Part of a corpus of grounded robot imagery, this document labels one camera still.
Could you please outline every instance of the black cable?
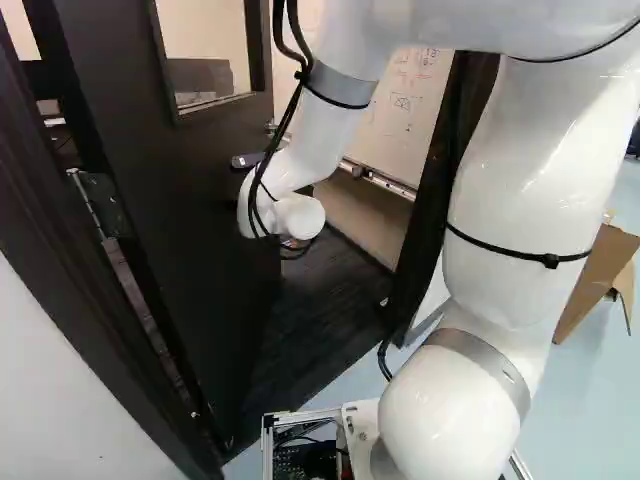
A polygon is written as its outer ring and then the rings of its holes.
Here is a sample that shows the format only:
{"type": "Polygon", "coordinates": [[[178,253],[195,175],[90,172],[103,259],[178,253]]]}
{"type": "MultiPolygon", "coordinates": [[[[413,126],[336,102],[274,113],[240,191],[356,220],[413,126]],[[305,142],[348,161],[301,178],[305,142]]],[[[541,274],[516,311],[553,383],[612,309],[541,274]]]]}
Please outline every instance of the black cable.
{"type": "Polygon", "coordinates": [[[587,56],[591,53],[597,52],[598,50],[602,50],[603,48],[608,47],[613,42],[620,40],[622,37],[624,37],[626,34],[628,34],[631,30],[636,28],[638,25],[640,25],[640,16],[634,18],[631,22],[629,22],[627,25],[622,27],[622,29],[614,33],[611,37],[607,38],[606,40],[600,43],[597,43],[592,47],[585,48],[584,50],[579,50],[575,53],[561,55],[559,57],[540,58],[540,59],[520,58],[520,57],[511,57],[511,58],[513,58],[514,60],[519,60],[521,62],[527,62],[527,63],[559,63],[559,62],[566,62],[568,60],[575,60],[576,58],[587,56]]]}
{"type": "Polygon", "coordinates": [[[284,43],[282,38],[282,21],[284,18],[284,2],[285,0],[273,0],[273,42],[280,52],[291,60],[295,60],[303,66],[303,70],[306,68],[306,61],[302,55],[298,52],[291,50],[284,43]]]}
{"type": "Polygon", "coordinates": [[[67,138],[65,138],[65,139],[64,139],[64,142],[62,142],[60,145],[58,145],[57,147],[55,147],[53,150],[57,152],[57,151],[58,151],[58,150],[60,150],[62,147],[64,147],[67,143],[69,143],[69,140],[71,140],[71,138],[72,138],[72,135],[71,135],[71,134],[69,134],[69,136],[68,136],[67,138]]]}
{"type": "MultiPolygon", "coordinates": [[[[273,38],[280,52],[282,52],[288,58],[291,58],[297,61],[298,63],[300,63],[301,72],[298,72],[296,74],[296,78],[299,80],[299,83],[295,91],[293,92],[291,99],[289,100],[289,103],[282,116],[282,119],[278,124],[278,128],[274,132],[274,135],[271,138],[271,141],[269,142],[269,145],[265,150],[264,159],[254,167],[254,177],[249,187],[249,194],[247,198],[247,204],[248,204],[247,213],[249,217],[248,220],[249,220],[249,226],[251,227],[251,232],[256,238],[259,238],[261,236],[258,233],[256,223],[258,224],[258,227],[260,227],[260,230],[262,230],[263,235],[265,235],[266,237],[272,236],[272,233],[269,231],[269,229],[267,229],[264,222],[262,221],[262,218],[260,217],[260,212],[258,209],[258,201],[257,201],[258,189],[262,187],[265,193],[269,196],[269,198],[272,201],[274,202],[278,201],[275,198],[275,196],[269,191],[266,185],[263,183],[262,178],[264,176],[264,173],[267,167],[269,166],[269,163],[271,162],[271,159],[273,158],[273,155],[277,151],[278,146],[280,145],[280,142],[284,138],[284,135],[291,123],[296,107],[302,95],[302,89],[304,84],[306,83],[306,78],[308,77],[311,67],[313,66],[313,54],[311,53],[309,46],[305,42],[304,36],[302,34],[302,30],[300,28],[300,23],[298,19],[297,0],[287,0],[287,13],[289,16],[289,24],[291,25],[293,36],[296,40],[296,43],[298,44],[298,47],[304,53],[304,56],[290,49],[284,43],[284,39],[282,35],[284,5],[285,5],[284,2],[285,0],[274,0],[273,2],[273,38]]],[[[280,248],[283,248],[285,250],[289,250],[292,252],[300,252],[299,255],[288,255],[288,256],[281,255],[280,258],[282,260],[297,260],[298,258],[301,258],[309,251],[314,241],[315,239],[310,241],[307,245],[305,245],[302,248],[288,247],[284,244],[280,244],[280,248]]]]}
{"type": "Polygon", "coordinates": [[[293,38],[307,59],[306,72],[305,69],[303,69],[303,73],[311,73],[311,70],[313,69],[313,53],[311,53],[311,49],[309,48],[309,45],[307,45],[304,35],[302,34],[302,29],[300,28],[300,21],[298,19],[298,0],[287,0],[287,15],[289,17],[289,26],[291,27],[293,38]]]}
{"type": "Polygon", "coordinates": [[[389,348],[389,344],[391,343],[391,338],[394,333],[395,332],[391,332],[387,335],[387,337],[380,343],[380,347],[378,347],[378,367],[380,367],[382,375],[388,382],[393,378],[393,374],[389,370],[389,367],[387,367],[387,349],[389,348]]]}
{"type": "MultiPolygon", "coordinates": [[[[307,440],[308,442],[312,442],[312,443],[324,443],[327,440],[317,440],[315,438],[311,438],[311,437],[306,437],[304,435],[299,435],[296,437],[291,437],[291,438],[287,438],[286,440],[283,440],[282,442],[276,444],[273,449],[277,450],[278,448],[280,448],[282,445],[289,443],[289,442],[293,442],[294,440],[307,440]]],[[[346,455],[347,457],[349,456],[349,452],[347,452],[346,450],[339,448],[339,447],[331,447],[332,450],[335,450],[336,452],[340,452],[343,455],[346,455]]]]}

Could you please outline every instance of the dark brown door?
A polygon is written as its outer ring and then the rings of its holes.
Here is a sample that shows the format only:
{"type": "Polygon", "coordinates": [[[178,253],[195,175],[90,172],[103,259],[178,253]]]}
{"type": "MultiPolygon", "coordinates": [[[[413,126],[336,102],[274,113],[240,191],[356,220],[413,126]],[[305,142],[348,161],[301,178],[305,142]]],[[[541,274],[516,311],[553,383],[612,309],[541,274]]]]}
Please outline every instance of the dark brown door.
{"type": "Polygon", "coordinates": [[[25,4],[84,164],[122,197],[145,296],[166,308],[228,442],[280,278],[277,249],[238,232],[229,168],[268,140],[268,1],[25,4]]]}

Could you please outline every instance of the whiteboard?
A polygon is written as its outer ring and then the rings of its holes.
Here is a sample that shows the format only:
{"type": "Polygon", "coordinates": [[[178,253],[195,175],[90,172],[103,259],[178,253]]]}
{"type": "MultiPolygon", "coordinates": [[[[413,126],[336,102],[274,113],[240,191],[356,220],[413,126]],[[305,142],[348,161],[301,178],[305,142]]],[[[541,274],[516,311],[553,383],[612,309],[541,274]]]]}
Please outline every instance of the whiteboard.
{"type": "MultiPolygon", "coordinates": [[[[323,9],[324,0],[305,0],[299,5],[300,25],[312,49],[323,9]]],[[[295,41],[286,23],[284,38],[293,46],[295,41]]],[[[273,43],[271,50],[274,110],[279,121],[295,89],[293,74],[298,64],[284,57],[273,43]]],[[[345,156],[417,188],[453,54],[453,50],[436,48],[398,50],[345,156]]]]}

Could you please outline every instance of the black cable tie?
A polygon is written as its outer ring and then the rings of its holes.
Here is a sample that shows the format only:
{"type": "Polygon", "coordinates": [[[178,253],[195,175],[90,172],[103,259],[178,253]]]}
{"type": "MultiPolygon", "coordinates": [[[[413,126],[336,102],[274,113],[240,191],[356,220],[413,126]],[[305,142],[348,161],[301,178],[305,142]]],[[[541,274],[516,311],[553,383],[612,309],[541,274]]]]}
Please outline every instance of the black cable tie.
{"type": "Polygon", "coordinates": [[[485,250],[489,250],[493,253],[498,253],[500,255],[505,255],[507,257],[519,258],[520,260],[527,260],[531,262],[540,262],[549,270],[556,270],[558,265],[561,262],[574,262],[576,260],[581,260],[586,258],[591,253],[591,249],[586,252],[576,253],[574,255],[556,255],[555,253],[526,253],[519,252],[517,250],[511,250],[508,248],[498,247],[497,245],[491,245],[490,243],[483,242],[482,240],[478,240],[477,238],[473,238],[466,233],[461,232],[456,227],[447,222],[447,228],[451,230],[451,232],[455,233],[458,237],[469,242],[476,247],[483,248],[485,250]]]}
{"type": "Polygon", "coordinates": [[[309,73],[297,71],[296,73],[293,74],[293,77],[296,80],[299,80],[300,83],[302,85],[304,85],[304,88],[309,90],[311,93],[313,93],[320,100],[323,100],[323,101],[325,101],[325,102],[327,102],[327,103],[329,103],[331,105],[334,105],[336,107],[344,108],[346,110],[362,110],[364,108],[367,108],[369,106],[369,103],[371,103],[371,102],[367,102],[367,103],[363,103],[363,104],[360,104],[360,105],[351,105],[349,103],[342,103],[342,102],[339,102],[339,101],[334,100],[332,98],[329,98],[326,95],[323,95],[322,93],[318,92],[315,88],[310,86],[309,85],[309,73]]]}

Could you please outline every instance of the metal bracket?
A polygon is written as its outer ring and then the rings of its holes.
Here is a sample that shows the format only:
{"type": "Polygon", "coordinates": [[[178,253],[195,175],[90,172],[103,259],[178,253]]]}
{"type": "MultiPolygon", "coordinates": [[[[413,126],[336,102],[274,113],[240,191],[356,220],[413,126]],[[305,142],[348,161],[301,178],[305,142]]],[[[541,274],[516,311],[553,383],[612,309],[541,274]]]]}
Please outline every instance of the metal bracket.
{"type": "Polygon", "coordinates": [[[77,168],[67,170],[67,175],[82,196],[102,240],[134,237],[115,184],[108,175],[77,168]]]}

